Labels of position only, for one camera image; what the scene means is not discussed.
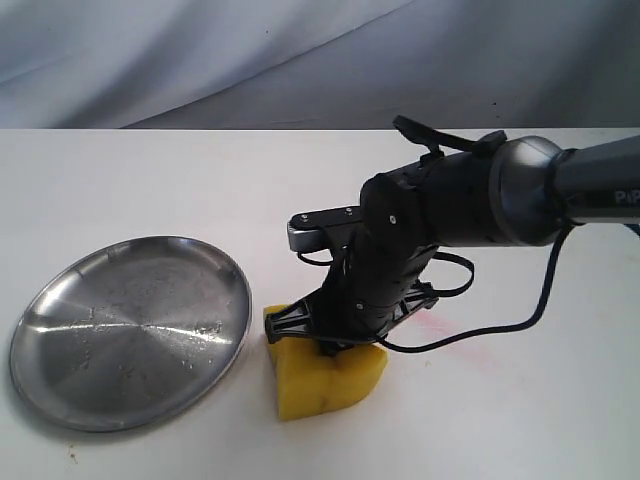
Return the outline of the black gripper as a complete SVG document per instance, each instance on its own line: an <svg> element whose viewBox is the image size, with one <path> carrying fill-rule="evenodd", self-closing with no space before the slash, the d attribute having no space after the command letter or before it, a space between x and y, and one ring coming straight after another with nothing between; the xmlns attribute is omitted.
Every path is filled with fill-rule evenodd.
<svg viewBox="0 0 640 480"><path fill-rule="evenodd" d="M364 183L361 224L311 307L302 298L264 309L269 343L318 335L336 343L368 343L388 334L397 320L436 304L432 285L416 282L436 250L434 228L426 221L426 191L436 172L416 162Z"/></svg>

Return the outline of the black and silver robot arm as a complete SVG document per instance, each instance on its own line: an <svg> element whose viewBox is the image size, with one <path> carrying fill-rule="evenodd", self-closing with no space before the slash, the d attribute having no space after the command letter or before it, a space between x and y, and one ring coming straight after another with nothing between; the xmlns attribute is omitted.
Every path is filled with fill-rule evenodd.
<svg viewBox="0 0 640 480"><path fill-rule="evenodd" d="M550 246L539 302L546 307L559 250L587 223L639 219L635 137L563 149L539 136L501 131L471 141L400 119L399 130L427 153L362 187L352 207L301 213L288 224L302 261L331 254L322 285L266 315L267 339L313 339L343 349L384 344L387 335L446 293L420 275L432 260L466 266L467 247Z"/></svg>

